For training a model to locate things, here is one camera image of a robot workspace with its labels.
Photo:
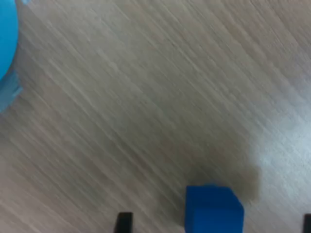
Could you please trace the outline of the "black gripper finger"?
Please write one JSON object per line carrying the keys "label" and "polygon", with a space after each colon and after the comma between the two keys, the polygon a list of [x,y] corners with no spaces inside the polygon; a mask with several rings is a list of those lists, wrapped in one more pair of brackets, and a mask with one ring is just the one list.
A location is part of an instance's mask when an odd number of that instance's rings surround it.
{"label": "black gripper finger", "polygon": [[303,233],[311,233],[311,213],[304,215]]}
{"label": "black gripper finger", "polygon": [[120,212],[118,213],[115,223],[115,233],[132,233],[133,231],[133,213]]}

